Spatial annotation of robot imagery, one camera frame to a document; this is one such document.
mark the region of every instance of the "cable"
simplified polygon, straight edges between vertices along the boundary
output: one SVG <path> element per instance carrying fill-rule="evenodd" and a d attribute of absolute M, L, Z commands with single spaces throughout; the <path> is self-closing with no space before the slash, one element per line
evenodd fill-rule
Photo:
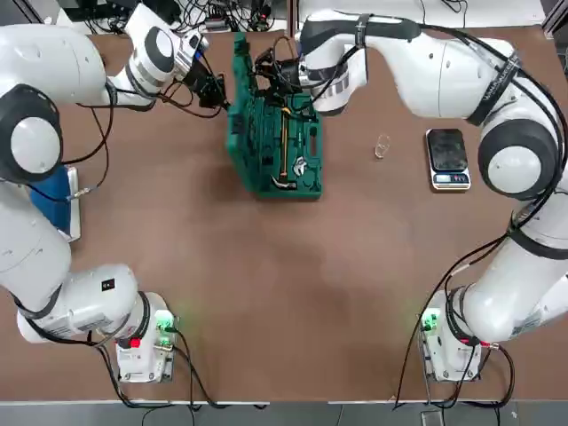
<path fill-rule="evenodd" d="M 343 417 L 343 404 L 341 404 L 341 409 L 339 410 L 339 415 L 337 416 L 337 421 L 335 422 L 335 426 L 339 426 L 342 417 Z"/>
<path fill-rule="evenodd" d="M 507 359 L 507 362 L 509 363 L 509 387 L 507 388 L 505 396 L 502 398 L 501 401 L 497 403 L 467 401 L 466 404 L 470 406 L 476 406 L 479 408 L 503 408 L 511 400 L 511 397 L 513 396 L 513 391 L 515 389 L 515 363 L 513 362 L 513 358 L 510 356 L 509 352 L 504 347 L 502 347 L 501 345 L 497 345 L 497 350 L 504 355 L 504 357 Z"/>
<path fill-rule="evenodd" d="M 84 162 L 85 160 L 89 160 L 92 156 L 94 156 L 98 151 L 100 151 L 100 149 L 107 144 L 107 139 L 108 136 L 110 135 L 111 130 L 113 129 L 113 120 L 114 120 L 114 103 L 112 101 L 112 92 L 111 89 L 108 85 L 105 86 L 106 88 L 106 92 L 108 93 L 108 98 L 111 99 L 110 101 L 110 105 L 109 105 L 109 114 L 108 114 L 108 125 L 106 127 L 106 131 L 102 136 L 102 139 L 100 141 L 100 143 L 97 145 L 97 147 L 95 149 L 93 149 L 90 153 L 83 155 L 82 157 L 79 158 L 74 158 L 73 160 L 67 160 L 64 162 L 61 162 L 61 164 L 64 165 L 68 165 L 68 164 L 76 164 L 78 162 Z M 95 114 L 94 110 L 91 110 L 93 113 L 93 116 L 95 117 L 95 120 L 97 121 L 97 125 L 100 126 L 100 122 L 99 119 L 97 117 L 97 115 Z"/>
<path fill-rule="evenodd" d="M 462 390 L 463 381 L 465 380 L 465 376 L 468 374 L 469 366 L 471 366 L 471 361 L 473 360 L 474 354 L 475 354 L 475 351 L 472 349 L 471 354 L 469 355 L 468 363 L 467 363 L 466 367 L 463 369 L 463 375 L 461 375 L 461 379 L 458 382 L 457 386 L 455 387 L 454 394 L 450 398 L 442 401 L 442 403 L 432 402 L 433 406 L 437 406 L 438 408 L 442 408 L 442 410 L 447 410 L 447 409 L 453 408 L 457 404 L 458 398 L 460 396 L 460 391 Z"/>
<path fill-rule="evenodd" d="M 183 352 L 181 349 L 179 349 L 177 346 L 174 346 L 174 351 L 176 351 L 177 353 L 179 353 L 181 355 L 181 357 L 185 360 L 185 362 L 187 363 L 187 365 L 189 366 L 190 370 L 191 370 L 191 374 L 193 375 L 193 377 L 195 377 L 195 380 L 197 381 L 197 384 L 200 387 L 201 393 L 203 394 L 203 396 L 205 397 L 205 400 L 207 401 L 208 405 L 211 406 L 212 408 L 215 409 L 224 409 L 229 407 L 230 405 L 225 405 L 225 404 L 218 404 L 217 402 L 215 402 L 213 399 L 211 399 L 211 397 L 209 396 L 209 394 L 207 393 L 207 391 L 205 390 L 205 387 L 203 385 L 203 382 L 201 381 L 201 378 L 199 376 L 199 374 L 197 373 L 197 370 L 195 369 L 195 366 L 193 365 L 193 363 L 191 362 L 191 360 L 189 359 L 189 357 L 185 354 L 185 352 Z"/>
<path fill-rule="evenodd" d="M 205 397 L 205 400 L 207 401 L 209 406 L 211 406 L 212 408 L 215 408 L 215 409 L 224 409 L 224 408 L 229 407 L 230 405 L 218 404 L 217 402 L 215 402 L 209 396 L 207 391 L 205 390 L 205 386 L 203 385 L 203 382 L 201 381 L 201 378 L 200 378 L 199 374 L 197 373 L 197 370 L 195 369 L 195 367 L 193 366 L 193 363 L 191 361 L 189 345 L 187 344 L 187 340 L 185 339 L 185 336 L 183 335 L 183 333 L 181 331 L 177 330 L 176 328 L 167 329 L 166 331 L 171 331 L 173 333 L 176 333 L 181 338 L 181 340 L 184 344 L 184 347 L 185 347 L 185 352 L 183 352 L 177 346 L 174 346 L 174 351 L 179 353 L 182 356 L 182 358 L 185 360 L 187 365 L 189 366 L 189 369 L 190 369 L 190 372 L 191 372 L 190 374 L 195 377 L 195 380 L 197 381 L 197 384 L 199 385 L 199 387 L 201 389 L 201 393 Z"/>
<path fill-rule="evenodd" d="M 101 179 L 98 181 L 98 183 L 95 186 L 91 186 L 91 187 L 85 187 L 84 189 L 80 190 L 77 193 L 72 193 L 70 194 L 67 198 L 55 198 L 50 196 L 49 194 L 45 193 L 44 191 L 42 191 L 41 189 L 31 185 L 31 184 L 27 184 L 27 187 L 29 189 L 31 189 L 32 191 L 39 193 L 41 196 L 43 196 L 45 199 L 51 201 L 51 202 L 59 202 L 59 203 L 69 203 L 70 201 L 72 201 L 73 199 L 76 199 L 80 196 L 83 196 L 87 193 L 90 193 L 92 191 L 94 191 L 95 189 L 99 189 L 103 183 L 105 182 L 105 180 L 107 179 L 108 176 L 108 169 L 110 167 L 110 155 L 108 152 L 108 144 L 107 144 L 107 139 L 108 139 L 108 135 L 110 134 L 110 131 L 113 127 L 113 115 L 114 115 L 114 109 L 111 107 L 110 108 L 110 115 L 108 118 L 108 126 L 106 128 L 106 131 L 103 131 L 102 125 L 100 124 L 100 120 L 97 117 L 97 113 L 95 112 L 94 108 L 90 108 L 92 116 L 95 119 L 95 123 L 97 124 L 97 127 L 99 128 L 99 132 L 100 135 L 102 137 L 101 143 L 97 146 L 97 148 L 95 148 L 95 150 L 93 150 L 93 152 L 85 155 L 85 157 L 87 157 L 85 160 L 88 160 L 89 158 L 91 158 L 93 155 L 95 155 L 99 150 L 100 147 L 103 146 L 105 148 L 105 170 L 103 171 L 103 176 L 101 177 Z M 77 161 L 73 161 L 73 162 L 62 162 L 62 164 L 73 164 L 74 162 Z"/>
<path fill-rule="evenodd" d="M 424 0 L 420 0 L 422 5 L 422 24 L 426 24 L 426 6 L 424 6 Z"/>
<path fill-rule="evenodd" d="M 445 4 L 447 7 L 449 7 L 450 9 L 452 9 L 452 11 L 454 11 L 454 13 L 461 13 L 462 12 L 462 3 L 465 4 L 465 9 L 463 10 L 463 27 L 465 28 L 465 16 L 468 13 L 468 1 L 467 0 L 441 0 L 443 4 Z M 452 6 L 452 4 L 458 4 L 460 7 L 455 8 Z M 424 22 L 423 24 L 425 24 L 425 19 L 426 19 L 426 11 L 424 10 Z"/>
<path fill-rule="evenodd" d="M 153 407 L 153 408 L 150 408 L 148 411 L 146 411 L 146 412 L 144 413 L 144 415 L 142 416 L 142 423 L 140 423 L 140 426 L 144 426 L 144 422 L 146 421 L 146 417 L 147 417 L 150 413 L 152 413 L 152 412 L 154 412 L 154 411 L 156 411 L 156 410 L 161 410 L 161 409 L 163 409 L 163 408 L 168 408 L 168 407 L 165 407 L 165 406 L 155 406 L 155 407 Z M 187 406 L 187 408 L 189 408 L 189 413 L 190 413 L 191 416 L 192 416 L 192 426 L 195 426 L 195 414 L 194 414 L 194 410 L 191 409 L 189 406 Z"/>

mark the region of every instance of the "table surface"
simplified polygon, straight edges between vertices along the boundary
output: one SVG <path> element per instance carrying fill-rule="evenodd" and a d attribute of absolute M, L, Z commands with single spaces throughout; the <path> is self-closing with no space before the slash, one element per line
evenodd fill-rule
<path fill-rule="evenodd" d="M 539 28 L 475 34 L 510 40 L 526 69 L 568 107 L 554 44 Z M 275 36 L 248 35 L 252 54 Z M 210 41 L 209 62 L 226 73 L 231 98 L 233 35 Z M 130 41 L 101 36 L 96 43 L 109 72 L 117 72 Z M 369 74 L 368 87 L 352 96 L 346 111 L 324 120 L 324 194 L 316 202 L 266 202 L 247 193 L 225 151 L 225 114 L 206 121 L 166 105 L 116 112 L 110 172 L 100 190 L 82 200 L 83 237 L 72 246 L 73 270 L 124 262 L 141 289 L 163 295 L 182 317 L 215 399 L 391 398 L 426 296 L 458 256 L 508 222 L 513 202 L 487 189 L 477 171 L 479 129 L 412 116 L 374 51 Z M 62 106 L 61 114 L 66 158 L 99 142 L 88 110 Z M 430 190 L 423 135 L 433 127 L 462 130 L 472 163 L 467 193 Z M 377 161 L 380 135 L 388 135 L 391 146 Z M 103 167 L 104 155 L 81 164 L 83 185 L 95 182 Z M 482 271 L 464 273 L 455 284 Z M 15 312 L 3 292 L 0 400 L 115 399 L 96 352 L 25 343 Z M 506 343 L 517 368 L 515 398 L 568 398 L 566 326 L 561 320 Z M 482 381 L 464 386 L 464 397 L 501 397 L 508 370 L 498 358 Z M 183 364 L 174 376 L 171 384 L 125 390 L 132 398 L 188 400 Z M 435 395 L 451 390 L 439 388 Z M 425 398 L 416 351 L 403 398 Z"/>

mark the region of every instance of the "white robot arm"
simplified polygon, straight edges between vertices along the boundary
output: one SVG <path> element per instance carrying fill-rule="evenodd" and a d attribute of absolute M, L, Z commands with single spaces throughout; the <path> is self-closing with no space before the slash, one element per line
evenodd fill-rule
<path fill-rule="evenodd" d="M 60 163 L 56 103 L 147 110 L 164 84 L 193 72 L 207 48 L 198 32 L 180 38 L 142 4 L 125 32 L 134 52 L 108 77 L 94 44 L 70 28 L 0 28 L 0 285 L 12 293 L 29 342 L 98 330 L 117 342 L 123 381 L 159 382 L 172 357 L 165 329 L 173 317 L 163 299 L 138 292 L 124 264 L 70 273 L 67 241 L 20 187 L 46 179 Z"/>
<path fill-rule="evenodd" d="M 558 158 L 563 143 L 556 131 L 558 114 L 545 94 L 517 72 L 513 47 L 483 40 L 507 59 L 502 60 L 479 44 L 426 35 L 410 20 L 331 10 L 308 17 L 299 42 L 303 57 L 291 86 L 310 86 L 313 105 L 322 114 L 341 113 L 351 94 L 367 83 L 364 48 L 374 48 L 414 114 L 464 118 L 481 126 L 477 159 L 483 180 L 522 202 L 519 217 L 528 215 L 535 208 L 532 201 L 551 185 L 556 187 L 522 232 L 509 233 L 481 279 L 451 294 L 451 319 L 444 292 L 432 299 L 429 312 L 436 313 L 437 326 L 426 350 L 435 377 L 459 381 L 466 366 L 471 372 L 466 380 L 477 375 L 479 357 L 473 358 L 472 351 L 478 355 L 480 346 L 464 344 L 469 339 L 507 341 L 568 311 L 568 181 Z M 359 51 L 346 55 L 349 45 Z"/>

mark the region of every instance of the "open toolbox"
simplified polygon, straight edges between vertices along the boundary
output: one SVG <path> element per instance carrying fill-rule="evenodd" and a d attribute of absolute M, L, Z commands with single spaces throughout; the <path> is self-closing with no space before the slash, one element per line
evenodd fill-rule
<path fill-rule="evenodd" d="M 312 106 L 306 108 L 307 114 L 294 111 L 310 96 L 288 96 L 284 107 L 258 96 L 249 44 L 242 33 L 235 36 L 233 73 L 235 100 L 228 113 L 226 149 L 243 184 L 260 197 L 319 198 L 321 120 Z"/>

